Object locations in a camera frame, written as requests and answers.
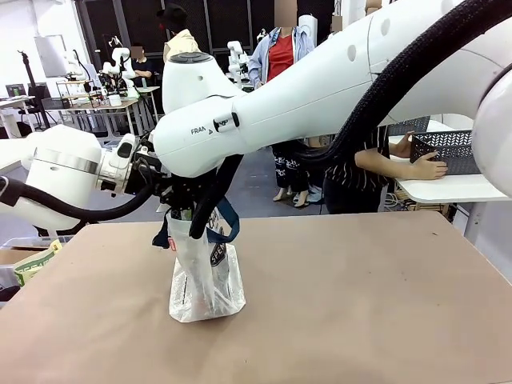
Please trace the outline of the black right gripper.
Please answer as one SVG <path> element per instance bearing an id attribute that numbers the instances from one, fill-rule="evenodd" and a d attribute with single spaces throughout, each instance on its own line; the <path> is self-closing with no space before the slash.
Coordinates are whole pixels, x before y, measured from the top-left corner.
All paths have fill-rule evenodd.
<path id="1" fill-rule="evenodd" d="M 199 178 L 172 177 L 172 208 L 192 210 L 201 193 Z"/>

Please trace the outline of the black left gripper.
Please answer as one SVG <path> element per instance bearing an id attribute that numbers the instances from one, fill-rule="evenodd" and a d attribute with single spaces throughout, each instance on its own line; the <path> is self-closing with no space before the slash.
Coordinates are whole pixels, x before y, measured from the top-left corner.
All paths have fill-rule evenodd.
<path id="1" fill-rule="evenodd" d="M 127 179 L 127 193 L 136 195 L 147 185 L 151 194 L 161 198 L 171 188 L 171 176 L 164 171 L 161 162 L 150 154 L 135 153 L 132 158 L 130 176 Z"/>

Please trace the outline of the person's left hand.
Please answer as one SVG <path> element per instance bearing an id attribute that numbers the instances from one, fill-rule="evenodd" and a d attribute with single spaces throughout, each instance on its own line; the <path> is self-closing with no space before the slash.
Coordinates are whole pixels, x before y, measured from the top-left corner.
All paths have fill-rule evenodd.
<path id="1" fill-rule="evenodd" d="M 390 143 L 390 154 L 398 158 L 409 158 L 411 154 L 411 137 L 414 132 L 407 132 L 398 143 Z"/>

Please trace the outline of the person's right hand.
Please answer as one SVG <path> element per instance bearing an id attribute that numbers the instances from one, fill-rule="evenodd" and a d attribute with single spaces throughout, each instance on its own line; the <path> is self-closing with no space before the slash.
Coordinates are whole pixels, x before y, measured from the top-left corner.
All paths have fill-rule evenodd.
<path id="1" fill-rule="evenodd" d="M 445 162 L 435 160 L 437 155 L 438 152 L 431 152 L 416 160 L 412 165 L 413 179 L 435 180 L 443 177 L 448 167 Z"/>

